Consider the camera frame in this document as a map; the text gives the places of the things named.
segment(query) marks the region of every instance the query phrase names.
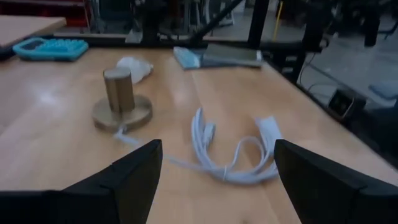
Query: white usb cable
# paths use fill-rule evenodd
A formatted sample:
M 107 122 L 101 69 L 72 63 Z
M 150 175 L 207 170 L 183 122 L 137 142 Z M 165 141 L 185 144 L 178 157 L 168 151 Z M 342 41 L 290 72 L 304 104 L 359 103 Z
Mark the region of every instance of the white usb cable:
M 197 113 L 193 117 L 191 123 L 192 145 L 195 154 L 197 155 L 197 158 L 200 162 L 200 165 L 181 161 L 168 155 L 165 155 L 164 157 L 174 164 L 178 164 L 189 169 L 207 172 L 217 179 L 231 182 L 233 184 L 249 185 L 260 183 L 264 180 L 273 178 L 278 174 L 275 161 L 273 161 L 272 164 L 264 170 L 263 167 L 269 160 L 270 156 L 272 156 L 274 153 L 275 141 L 277 139 L 281 139 L 282 136 L 277 126 L 276 120 L 273 117 L 263 120 L 257 119 L 256 124 L 260 129 L 262 142 L 258 138 L 253 136 L 246 136 L 242 138 L 238 142 L 232 163 L 228 166 L 219 167 L 209 158 L 207 154 L 208 146 L 213 140 L 213 136 L 215 133 L 215 124 L 205 124 L 203 122 L 202 109 L 200 108 L 197 110 Z M 115 134 L 115 137 L 128 144 L 132 144 L 136 141 L 130 140 L 130 137 L 121 134 L 120 131 Z M 258 146 L 261 153 L 260 163 L 258 163 L 255 168 L 248 171 L 232 171 L 233 167 L 236 164 L 236 161 L 238 160 L 239 152 L 242 149 L 241 146 L 244 142 L 247 141 L 252 142 Z

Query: brass cylinder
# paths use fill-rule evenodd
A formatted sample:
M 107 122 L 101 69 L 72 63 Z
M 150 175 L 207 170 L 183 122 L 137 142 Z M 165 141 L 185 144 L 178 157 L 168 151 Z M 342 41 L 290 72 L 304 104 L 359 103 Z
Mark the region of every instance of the brass cylinder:
M 131 112 L 135 104 L 130 69 L 106 69 L 104 71 L 104 80 L 111 111 L 120 116 Z

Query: brass weight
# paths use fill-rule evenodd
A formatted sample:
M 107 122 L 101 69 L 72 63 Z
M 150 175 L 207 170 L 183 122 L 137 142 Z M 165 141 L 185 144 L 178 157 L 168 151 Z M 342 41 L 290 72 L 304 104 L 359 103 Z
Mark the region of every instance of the brass weight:
M 148 98 L 133 94 L 130 69 L 106 69 L 103 76 L 108 97 L 93 107 L 91 116 L 95 126 L 116 132 L 121 126 L 128 131 L 148 123 L 152 118 L 152 104 Z

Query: white tissue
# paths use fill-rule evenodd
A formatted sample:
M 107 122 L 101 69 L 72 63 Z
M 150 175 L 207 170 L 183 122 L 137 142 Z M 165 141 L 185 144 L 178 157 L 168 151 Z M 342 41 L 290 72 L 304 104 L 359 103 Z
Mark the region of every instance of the white tissue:
M 145 76 L 149 75 L 154 67 L 148 62 L 138 60 L 134 57 L 124 57 L 118 61 L 116 66 L 118 68 L 124 67 L 130 69 L 132 84 L 138 83 Z

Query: wooden tabletop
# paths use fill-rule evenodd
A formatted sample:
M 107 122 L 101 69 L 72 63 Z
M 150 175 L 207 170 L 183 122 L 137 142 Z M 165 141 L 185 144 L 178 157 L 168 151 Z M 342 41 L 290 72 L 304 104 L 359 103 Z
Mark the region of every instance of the wooden tabletop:
M 45 34 L 66 24 L 62 17 L 0 16 L 0 47 L 7 47 L 34 34 Z
M 77 62 L 0 63 L 0 189 L 63 189 L 130 152 L 93 126 L 91 109 L 106 96 L 102 71 L 123 56 L 143 58 L 154 71 L 134 85 L 152 100 L 152 121 L 130 136 L 159 138 L 164 154 L 195 162 L 192 116 L 202 107 L 217 125 L 210 155 L 229 164 L 238 141 L 258 136 L 253 118 L 275 116 L 283 137 L 372 177 L 398 185 L 398 173 L 329 118 L 272 68 L 184 72 L 171 50 L 91 49 Z M 255 146 L 237 169 L 259 161 Z M 164 161 L 148 223 L 299 223 L 279 178 L 229 185 Z

